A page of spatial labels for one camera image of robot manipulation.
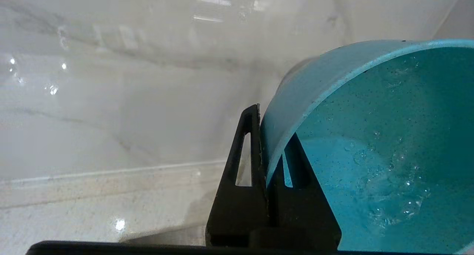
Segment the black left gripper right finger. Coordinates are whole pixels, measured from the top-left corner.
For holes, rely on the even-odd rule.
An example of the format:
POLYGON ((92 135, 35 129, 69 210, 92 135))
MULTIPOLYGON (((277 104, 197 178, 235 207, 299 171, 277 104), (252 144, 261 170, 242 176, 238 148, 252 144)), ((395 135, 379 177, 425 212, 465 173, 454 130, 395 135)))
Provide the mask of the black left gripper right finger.
POLYGON ((342 232, 302 143, 293 135, 271 178, 271 242, 278 248, 337 248, 342 232))

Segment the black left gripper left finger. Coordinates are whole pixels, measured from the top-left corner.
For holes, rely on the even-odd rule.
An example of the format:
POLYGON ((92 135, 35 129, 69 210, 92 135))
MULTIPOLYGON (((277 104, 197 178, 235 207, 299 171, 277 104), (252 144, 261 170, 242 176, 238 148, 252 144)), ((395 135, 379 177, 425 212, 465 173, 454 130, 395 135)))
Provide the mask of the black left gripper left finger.
POLYGON ((267 201, 260 110, 255 104, 246 108, 239 118, 206 224, 206 246, 247 247, 251 233, 269 223, 267 201), (239 187, 236 180, 246 135, 250 135, 251 185, 239 187))

